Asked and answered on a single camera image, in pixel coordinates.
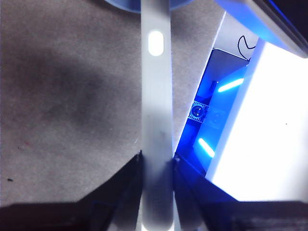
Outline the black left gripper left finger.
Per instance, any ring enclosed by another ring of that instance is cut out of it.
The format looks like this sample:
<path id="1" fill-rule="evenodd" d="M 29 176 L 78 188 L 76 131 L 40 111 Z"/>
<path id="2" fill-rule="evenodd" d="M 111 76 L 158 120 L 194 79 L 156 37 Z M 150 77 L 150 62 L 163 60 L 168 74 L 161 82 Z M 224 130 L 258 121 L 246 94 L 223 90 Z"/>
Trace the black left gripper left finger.
<path id="1" fill-rule="evenodd" d="M 142 192 L 143 156 L 133 156 L 109 180 L 76 202 L 1 207 L 2 231 L 133 231 Z"/>

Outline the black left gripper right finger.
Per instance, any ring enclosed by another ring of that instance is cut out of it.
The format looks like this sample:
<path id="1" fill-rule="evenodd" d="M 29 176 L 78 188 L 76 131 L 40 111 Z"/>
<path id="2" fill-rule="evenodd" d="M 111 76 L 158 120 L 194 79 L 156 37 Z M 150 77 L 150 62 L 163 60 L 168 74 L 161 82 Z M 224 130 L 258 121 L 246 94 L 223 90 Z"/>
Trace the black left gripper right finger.
<path id="1" fill-rule="evenodd" d="M 300 201 L 240 202 L 204 178 L 186 160 L 173 159 L 173 189 L 184 231 L 306 231 L 308 205 Z"/>

